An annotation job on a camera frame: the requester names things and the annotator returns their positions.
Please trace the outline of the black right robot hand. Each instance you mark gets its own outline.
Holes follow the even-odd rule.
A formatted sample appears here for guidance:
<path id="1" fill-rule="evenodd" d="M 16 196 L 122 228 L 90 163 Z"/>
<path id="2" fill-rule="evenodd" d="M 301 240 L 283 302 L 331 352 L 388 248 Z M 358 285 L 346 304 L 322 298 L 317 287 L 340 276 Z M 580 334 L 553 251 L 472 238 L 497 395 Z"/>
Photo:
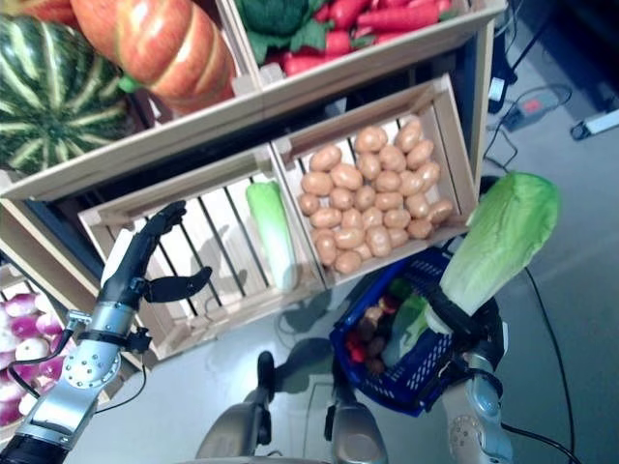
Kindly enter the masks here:
<path id="1" fill-rule="evenodd" d="M 504 335 L 498 304 L 493 297 L 472 315 L 452 302 L 437 283 L 430 285 L 426 299 L 438 323 L 454 334 L 457 346 L 486 358 L 493 369 L 504 356 Z"/>

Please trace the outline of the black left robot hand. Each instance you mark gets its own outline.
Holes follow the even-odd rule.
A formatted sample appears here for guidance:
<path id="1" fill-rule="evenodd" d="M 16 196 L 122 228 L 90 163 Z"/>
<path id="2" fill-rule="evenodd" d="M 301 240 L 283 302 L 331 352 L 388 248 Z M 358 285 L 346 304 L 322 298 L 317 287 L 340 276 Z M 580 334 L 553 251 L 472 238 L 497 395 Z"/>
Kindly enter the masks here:
<path id="1" fill-rule="evenodd" d="M 189 276 L 146 278 L 149 261 L 161 236 L 181 224 L 186 212 L 185 200 L 170 203 L 132 236 L 117 269 L 102 285 L 99 301 L 118 303 L 139 311 L 141 299 L 156 304 L 181 301 L 195 295 L 209 283 L 212 268 L 208 266 Z"/>

